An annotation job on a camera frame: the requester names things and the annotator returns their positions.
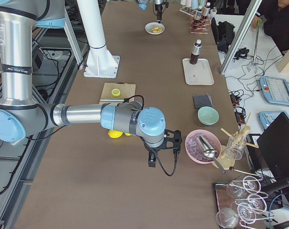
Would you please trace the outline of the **aluminium frame post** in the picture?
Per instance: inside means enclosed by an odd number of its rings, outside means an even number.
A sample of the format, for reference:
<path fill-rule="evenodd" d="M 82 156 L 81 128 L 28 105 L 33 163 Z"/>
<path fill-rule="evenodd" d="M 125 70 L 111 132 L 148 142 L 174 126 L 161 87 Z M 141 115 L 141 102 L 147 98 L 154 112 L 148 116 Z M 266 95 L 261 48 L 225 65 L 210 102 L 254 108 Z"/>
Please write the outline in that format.
<path fill-rule="evenodd" d="M 244 15 L 243 19 L 242 19 L 242 22 L 236 32 L 236 35 L 233 39 L 233 42 L 225 56 L 225 59 L 222 63 L 222 66 L 220 68 L 220 74 L 222 76 L 225 76 L 226 74 L 226 71 L 227 71 L 227 68 L 228 66 L 230 65 L 233 57 L 234 57 L 234 54 L 236 53 L 239 45 L 241 44 L 243 38 L 245 37 L 248 29 L 249 29 L 249 26 L 251 25 L 251 22 L 261 4 L 262 0 L 252 0 L 250 2 L 250 5 L 246 11 L 246 14 Z"/>

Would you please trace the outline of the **light blue cup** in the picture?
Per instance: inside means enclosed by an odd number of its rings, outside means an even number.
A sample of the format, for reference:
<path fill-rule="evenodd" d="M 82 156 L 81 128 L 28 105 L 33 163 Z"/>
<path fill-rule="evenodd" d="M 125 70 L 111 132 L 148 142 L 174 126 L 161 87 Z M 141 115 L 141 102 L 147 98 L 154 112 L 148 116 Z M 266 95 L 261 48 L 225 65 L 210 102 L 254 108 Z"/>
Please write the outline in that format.
<path fill-rule="evenodd" d="M 191 0 L 191 9 L 195 10 L 198 9 L 199 4 L 198 4 L 198 0 Z"/>

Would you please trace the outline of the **blue teach pendant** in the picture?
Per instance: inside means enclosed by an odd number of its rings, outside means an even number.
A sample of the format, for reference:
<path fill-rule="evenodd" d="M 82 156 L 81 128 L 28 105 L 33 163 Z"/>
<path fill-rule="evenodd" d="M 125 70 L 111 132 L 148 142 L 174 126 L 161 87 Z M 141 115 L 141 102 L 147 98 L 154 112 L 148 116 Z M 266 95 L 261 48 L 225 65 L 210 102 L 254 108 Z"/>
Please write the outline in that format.
<path fill-rule="evenodd" d="M 266 130 L 270 124 L 281 114 L 284 113 L 287 116 L 288 113 L 286 111 L 262 111 L 259 112 L 258 117 L 263 126 L 263 129 Z"/>
<path fill-rule="evenodd" d="M 261 76 L 259 84 L 269 103 L 289 106 L 289 86 L 285 79 Z"/>

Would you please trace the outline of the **half lemon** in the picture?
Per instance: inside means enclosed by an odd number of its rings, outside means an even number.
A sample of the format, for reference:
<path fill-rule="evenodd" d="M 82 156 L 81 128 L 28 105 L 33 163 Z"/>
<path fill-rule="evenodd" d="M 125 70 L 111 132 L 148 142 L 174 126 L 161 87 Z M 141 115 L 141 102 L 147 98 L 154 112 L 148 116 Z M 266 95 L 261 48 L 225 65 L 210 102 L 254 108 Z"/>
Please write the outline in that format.
<path fill-rule="evenodd" d="M 114 88 L 111 90 L 111 94 L 113 97 L 119 97 L 121 95 L 121 90 L 118 88 Z"/>

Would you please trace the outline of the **dark tea bottle in rack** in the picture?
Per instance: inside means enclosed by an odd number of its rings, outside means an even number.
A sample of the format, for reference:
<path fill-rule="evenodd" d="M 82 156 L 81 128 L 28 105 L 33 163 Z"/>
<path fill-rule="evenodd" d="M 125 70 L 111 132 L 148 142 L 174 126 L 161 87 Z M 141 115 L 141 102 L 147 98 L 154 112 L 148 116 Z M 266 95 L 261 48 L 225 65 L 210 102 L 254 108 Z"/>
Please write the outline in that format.
<path fill-rule="evenodd" d="M 197 9 L 194 15 L 195 20 L 201 20 L 202 17 L 202 9 Z"/>

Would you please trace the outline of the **glass mug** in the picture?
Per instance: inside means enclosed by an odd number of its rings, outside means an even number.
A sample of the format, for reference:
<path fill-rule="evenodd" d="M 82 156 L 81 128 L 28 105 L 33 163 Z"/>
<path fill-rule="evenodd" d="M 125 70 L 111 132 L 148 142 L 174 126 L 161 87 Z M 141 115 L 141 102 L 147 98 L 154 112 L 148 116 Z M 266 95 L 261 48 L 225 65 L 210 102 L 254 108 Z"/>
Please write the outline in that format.
<path fill-rule="evenodd" d="M 232 134 L 228 139 L 225 154 L 228 158 L 240 160 L 246 146 L 246 136 L 242 134 Z"/>

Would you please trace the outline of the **grey folded cloth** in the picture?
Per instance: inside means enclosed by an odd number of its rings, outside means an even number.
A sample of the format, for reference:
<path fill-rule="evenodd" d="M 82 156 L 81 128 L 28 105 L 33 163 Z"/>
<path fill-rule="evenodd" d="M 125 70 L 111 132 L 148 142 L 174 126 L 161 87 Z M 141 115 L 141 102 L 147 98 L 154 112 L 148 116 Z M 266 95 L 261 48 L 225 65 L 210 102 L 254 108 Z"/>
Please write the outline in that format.
<path fill-rule="evenodd" d="M 195 94 L 193 95 L 193 102 L 196 110 L 205 106 L 213 108 L 212 99 L 209 94 Z"/>

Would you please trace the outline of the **metal ice scoop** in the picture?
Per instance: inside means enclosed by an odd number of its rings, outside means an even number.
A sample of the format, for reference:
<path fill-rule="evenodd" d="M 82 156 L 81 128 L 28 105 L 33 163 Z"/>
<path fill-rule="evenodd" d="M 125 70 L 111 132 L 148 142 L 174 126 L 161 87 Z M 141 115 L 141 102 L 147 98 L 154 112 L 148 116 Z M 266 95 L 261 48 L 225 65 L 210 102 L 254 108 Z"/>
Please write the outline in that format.
<path fill-rule="evenodd" d="M 198 141 L 202 155 L 207 159 L 212 159 L 220 171 L 224 174 L 226 171 L 216 158 L 218 151 L 201 135 L 198 136 Z"/>

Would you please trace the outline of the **white plate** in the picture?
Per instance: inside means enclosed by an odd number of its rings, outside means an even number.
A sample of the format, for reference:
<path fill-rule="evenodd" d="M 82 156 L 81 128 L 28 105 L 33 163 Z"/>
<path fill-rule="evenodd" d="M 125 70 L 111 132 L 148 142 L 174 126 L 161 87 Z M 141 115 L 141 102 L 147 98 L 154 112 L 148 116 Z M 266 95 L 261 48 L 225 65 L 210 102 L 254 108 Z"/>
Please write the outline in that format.
<path fill-rule="evenodd" d="M 145 31 L 151 35 L 159 35 L 164 32 L 165 26 L 158 22 L 150 22 L 145 25 Z"/>

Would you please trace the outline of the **pink bowl with ice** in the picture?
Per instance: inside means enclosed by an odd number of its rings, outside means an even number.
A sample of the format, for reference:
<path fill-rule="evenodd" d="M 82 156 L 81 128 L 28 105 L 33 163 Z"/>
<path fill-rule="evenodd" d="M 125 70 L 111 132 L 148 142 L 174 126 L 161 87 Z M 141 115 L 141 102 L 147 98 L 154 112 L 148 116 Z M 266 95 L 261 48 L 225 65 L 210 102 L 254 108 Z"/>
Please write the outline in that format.
<path fill-rule="evenodd" d="M 220 157 L 221 143 L 219 139 L 211 132 L 203 129 L 191 131 L 185 140 L 185 148 L 188 156 L 199 164 L 210 164 L 213 162 L 212 159 L 205 158 L 201 153 L 201 148 L 198 142 L 198 136 L 205 138 L 217 151 L 216 158 Z"/>

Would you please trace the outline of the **braided donut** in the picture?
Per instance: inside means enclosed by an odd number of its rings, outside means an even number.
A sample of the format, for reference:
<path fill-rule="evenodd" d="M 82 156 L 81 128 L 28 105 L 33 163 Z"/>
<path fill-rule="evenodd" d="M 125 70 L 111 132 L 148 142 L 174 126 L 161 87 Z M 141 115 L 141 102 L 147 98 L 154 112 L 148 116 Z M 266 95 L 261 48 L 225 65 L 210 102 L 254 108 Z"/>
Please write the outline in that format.
<path fill-rule="evenodd" d="M 162 28 L 158 27 L 158 26 L 155 26 L 151 29 L 152 33 L 160 33 L 163 31 Z"/>

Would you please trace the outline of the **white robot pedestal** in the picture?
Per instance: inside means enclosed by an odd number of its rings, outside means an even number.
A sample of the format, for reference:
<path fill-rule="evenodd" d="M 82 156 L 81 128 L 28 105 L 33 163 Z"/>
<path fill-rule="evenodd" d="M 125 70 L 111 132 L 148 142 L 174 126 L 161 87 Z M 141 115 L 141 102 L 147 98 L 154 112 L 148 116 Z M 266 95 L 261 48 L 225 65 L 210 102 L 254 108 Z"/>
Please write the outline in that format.
<path fill-rule="evenodd" d="M 120 57 L 107 49 L 98 1 L 79 0 L 78 6 L 90 47 L 84 76 L 114 79 Z"/>

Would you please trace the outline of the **cream rabbit tray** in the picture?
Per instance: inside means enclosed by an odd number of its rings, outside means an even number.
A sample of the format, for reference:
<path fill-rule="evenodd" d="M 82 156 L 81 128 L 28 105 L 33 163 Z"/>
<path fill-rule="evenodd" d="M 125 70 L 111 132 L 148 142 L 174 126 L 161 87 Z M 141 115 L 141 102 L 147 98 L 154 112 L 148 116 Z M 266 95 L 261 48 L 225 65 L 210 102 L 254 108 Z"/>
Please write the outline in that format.
<path fill-rule="evenodd" d="M 188 85 L 213 85 L 214 79 L 209 61 L 199 58 L 196 64 L 191 64 L 189 58 L 182 60 L 185 82 Z"/>

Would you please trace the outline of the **wooden mug tree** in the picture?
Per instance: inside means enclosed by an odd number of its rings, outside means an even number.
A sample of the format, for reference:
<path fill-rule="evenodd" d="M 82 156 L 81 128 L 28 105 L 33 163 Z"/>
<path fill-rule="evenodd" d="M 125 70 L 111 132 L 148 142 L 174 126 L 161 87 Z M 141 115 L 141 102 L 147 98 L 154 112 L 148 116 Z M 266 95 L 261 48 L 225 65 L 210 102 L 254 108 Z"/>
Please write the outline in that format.
<path fill-rule="evenodd" d="M 235 161 L 242 158 L 246 146 L 259 148 L 259 146 L 247 142 L 247 134 L 251 130 L 251 127 L 248 125 L 251 117 L 252 113 L 249 113 L 244 128 L 240 131 L 235 132 L 234 134 L 230 134 L 227 130 L 221 128 L 221 131 L 229 137 L 225 150 L 222 152 L 224 155 L 222 159 L 229 159 L 230 162 L 233 162 L 233 164 L 230 166 L 223 165 L 220 162 L 220 164 L 224 167 L 225 170 L 232 170 Z"/>

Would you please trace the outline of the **wine glass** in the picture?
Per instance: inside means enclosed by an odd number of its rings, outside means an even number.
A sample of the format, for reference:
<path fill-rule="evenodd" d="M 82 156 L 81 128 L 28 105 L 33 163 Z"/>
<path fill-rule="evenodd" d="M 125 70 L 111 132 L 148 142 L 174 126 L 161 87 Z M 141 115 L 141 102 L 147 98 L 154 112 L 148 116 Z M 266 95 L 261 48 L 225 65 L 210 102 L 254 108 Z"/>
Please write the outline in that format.
<path fill-rule="evenodd" d="M 225 229 L 234 229 L 239 220 L 239 215 L 232 208 L 222 208 L 216 214 L 217 224 Z"/>
<path fill-rule="evenodd" d="M 250 194 L 247 198 L 236 199 L 232 203 L 241 220 L 247 224 L 253 224 L 267 210 L 267 204 L 258 194 Z"/>
<path fill-rule="evenodd" d="M 246 198 L 250 194 L 257 194 L 261 191 L 261 183 L 253 176 L 246 176 L 240 180 L 232 180 L 227 188 L 227 194 L 232 198 Z"/>

